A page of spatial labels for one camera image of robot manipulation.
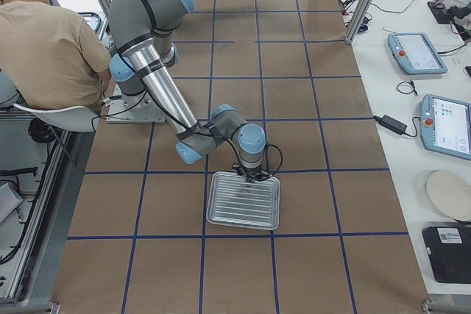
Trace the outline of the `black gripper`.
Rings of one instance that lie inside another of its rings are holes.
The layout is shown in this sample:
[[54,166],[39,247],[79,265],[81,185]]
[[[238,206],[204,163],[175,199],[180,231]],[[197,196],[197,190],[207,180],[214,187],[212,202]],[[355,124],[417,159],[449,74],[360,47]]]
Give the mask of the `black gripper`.
[[248,168],[240,163],[233,163],[232,170],[242,176],[246,182],[263,182],[269,178],[269,172],[260,166]]

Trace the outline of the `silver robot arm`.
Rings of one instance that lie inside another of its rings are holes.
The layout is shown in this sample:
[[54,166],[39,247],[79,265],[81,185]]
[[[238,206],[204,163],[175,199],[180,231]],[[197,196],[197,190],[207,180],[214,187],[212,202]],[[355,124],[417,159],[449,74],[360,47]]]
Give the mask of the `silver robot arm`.
[[155,48],[155,38],[172,34],[193,10],[194,0],[112,0],[110,34],[118,53],[130,61],[134,79],[167,117],[179,140],[177,153],[185,163],[193,164],[227,142],[239,150],[235,164],[239,176],[249,182],[267,180],[273,175],[261,167],[268,148],[264,130],[229,104],[219,106],[211,120],[201,125]]

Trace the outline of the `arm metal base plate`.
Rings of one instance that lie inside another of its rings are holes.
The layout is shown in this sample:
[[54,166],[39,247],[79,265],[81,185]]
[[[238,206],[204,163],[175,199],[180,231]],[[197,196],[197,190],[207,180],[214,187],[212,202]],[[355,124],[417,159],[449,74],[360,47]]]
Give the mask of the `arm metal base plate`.
[[137,96],[126,96],[121,93],[118,85],[113,91],[118,99],[110,101],[106,121],[110,124],[146,124],[164,123],[166,117],[160,108],[153,102],[149,94],[144,91]]

